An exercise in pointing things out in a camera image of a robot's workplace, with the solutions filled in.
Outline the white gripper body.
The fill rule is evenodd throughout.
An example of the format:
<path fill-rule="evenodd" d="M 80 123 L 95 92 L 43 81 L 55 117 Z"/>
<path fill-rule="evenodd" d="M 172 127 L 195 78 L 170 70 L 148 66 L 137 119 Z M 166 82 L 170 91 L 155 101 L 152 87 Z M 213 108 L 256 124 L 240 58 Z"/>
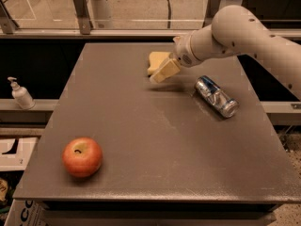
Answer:
<path fill-rule="evenodd" d="M 174 42 L 173 56 L 184 67 L 193 67 L 202 62 L 200 59 L 201 43 L 197 39 L 197 32 L 192 31 L 180 36 L 179 44 Z"/>

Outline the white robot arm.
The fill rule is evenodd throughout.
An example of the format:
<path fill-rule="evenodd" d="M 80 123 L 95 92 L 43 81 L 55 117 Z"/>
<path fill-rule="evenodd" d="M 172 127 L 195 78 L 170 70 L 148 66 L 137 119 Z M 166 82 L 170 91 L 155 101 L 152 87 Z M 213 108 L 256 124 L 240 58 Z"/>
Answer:
<path fill-rule="evenodd" d="M 301 45 L 271 32 L 248 9 L 236 5 L 221 8 L 200 30 L 176 37 L 171 53 L 152 52 L 150 80 L 161 83 L 182 67 L 234 55 L 252 57 L 301 98 Z"/>

